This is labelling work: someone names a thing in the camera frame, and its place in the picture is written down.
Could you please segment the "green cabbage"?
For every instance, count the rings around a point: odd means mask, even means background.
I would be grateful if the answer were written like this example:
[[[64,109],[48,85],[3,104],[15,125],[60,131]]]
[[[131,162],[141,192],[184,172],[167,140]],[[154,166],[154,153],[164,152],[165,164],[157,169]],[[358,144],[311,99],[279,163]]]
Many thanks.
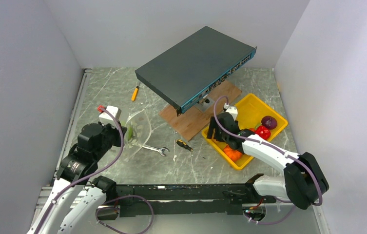
[[[133,139],[133,137],[134,137],[134,125],[129,123],[127,125],[127,132],[125,134],[125,139],[126,141],[130,141]]]

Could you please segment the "clear polka dot zip bag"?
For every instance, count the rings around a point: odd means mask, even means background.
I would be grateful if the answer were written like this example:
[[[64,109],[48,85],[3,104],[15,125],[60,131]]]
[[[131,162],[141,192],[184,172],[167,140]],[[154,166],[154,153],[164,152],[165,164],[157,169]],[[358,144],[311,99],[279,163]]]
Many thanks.
[[[152,126],[145,109],[128,114],[127,117],[121,117],[120,123],[122,126],[134,125],[134,137],[130,141],[125,140],[123,153],[129,156],[135,155],[141,148],[135,145],[145,145],[152,133]]]

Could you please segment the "small orange pumpkin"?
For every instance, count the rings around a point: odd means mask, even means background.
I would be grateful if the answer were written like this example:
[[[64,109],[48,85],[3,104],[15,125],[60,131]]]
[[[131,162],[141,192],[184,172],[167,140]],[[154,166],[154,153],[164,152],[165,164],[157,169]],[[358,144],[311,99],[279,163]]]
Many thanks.
[[[232,149],[229,145],[227,145],[224,149],[223,152],[225,153],[225,155],[231,159],[232,161],[236,162],[238,161],[241,157],[242,157],[242,153]]]

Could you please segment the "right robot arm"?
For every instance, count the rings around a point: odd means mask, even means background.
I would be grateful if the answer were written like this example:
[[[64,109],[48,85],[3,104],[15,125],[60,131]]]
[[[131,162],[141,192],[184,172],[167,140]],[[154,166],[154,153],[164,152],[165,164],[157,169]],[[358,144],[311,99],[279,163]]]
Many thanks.
[[[246,184],[245,196],[258,202],[264,196],[287,199],[297,208],[321,206],[329,184],[314,155],[294,153],[282,149],[250,129],[240,129],[227,112],[211,117],[207,138],[226,143],[230,149],[252,156],[280,173],[273,177],[254,175]]]

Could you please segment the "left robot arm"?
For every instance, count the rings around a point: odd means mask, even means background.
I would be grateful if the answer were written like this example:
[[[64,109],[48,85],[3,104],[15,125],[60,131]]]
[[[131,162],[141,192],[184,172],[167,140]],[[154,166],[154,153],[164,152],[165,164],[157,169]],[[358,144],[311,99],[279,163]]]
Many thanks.
[[[95,185],[80,204],[71,208],[89,178],[100,172],[98,162],[103,156],[114,146],[124,147],[126,132],[127,127],[118,121],[91,123],[82,128],[77,143],[61,161],[51,193],[29,229],[30,234],[67,233],[97,202],[109,205],[116,200],[115,182],[101,177],[101,185]]]

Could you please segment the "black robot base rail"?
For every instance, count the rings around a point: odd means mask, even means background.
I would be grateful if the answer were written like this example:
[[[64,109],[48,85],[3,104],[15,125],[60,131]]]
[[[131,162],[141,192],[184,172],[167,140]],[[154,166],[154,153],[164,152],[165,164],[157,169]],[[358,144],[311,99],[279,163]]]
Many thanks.
[[[117,185],[108,203],[99,205],[97,218],[115,220],[138,215],[186,215],[224,213],[242,215],[252,208],[263,217],[270,196],[260,196],[249,183]]]

